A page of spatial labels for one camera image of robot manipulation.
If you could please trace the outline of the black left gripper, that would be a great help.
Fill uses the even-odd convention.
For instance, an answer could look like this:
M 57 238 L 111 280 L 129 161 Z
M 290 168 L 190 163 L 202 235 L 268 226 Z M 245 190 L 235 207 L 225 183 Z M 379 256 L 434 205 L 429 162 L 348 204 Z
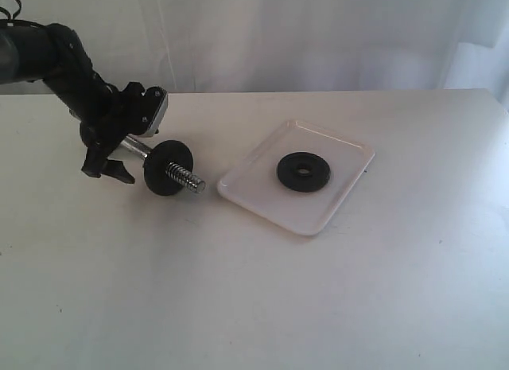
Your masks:
M 145 88 L 139 82 L 129 82 L 119 91 L 107 84 L 111 105 L 106 114 L 93 125 L 80 124 L 80 138 L 87 147 L 81 171 L 93 178 L 107 175 L 125 184 L 134 184 L 135 178 L 121 161 L 109 160 L 120 142 L 133 133 L 143 134 L 148 128 L 148 115 L 143 111 Z

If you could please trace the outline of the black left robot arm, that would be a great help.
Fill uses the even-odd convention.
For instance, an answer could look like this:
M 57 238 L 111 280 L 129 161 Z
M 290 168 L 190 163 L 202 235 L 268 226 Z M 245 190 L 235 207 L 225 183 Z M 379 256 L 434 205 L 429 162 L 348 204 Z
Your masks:
M 145 88 L 129 82 L 119 90 L 98 74 L 77 33 L 61 24 L 1 22 L 1 82 L 42 81 L 80 123 L 87 147 L 82 171 L 127 184 L 135 182 L 124 164 L 111 154 L 135 131 L 134 115 Z

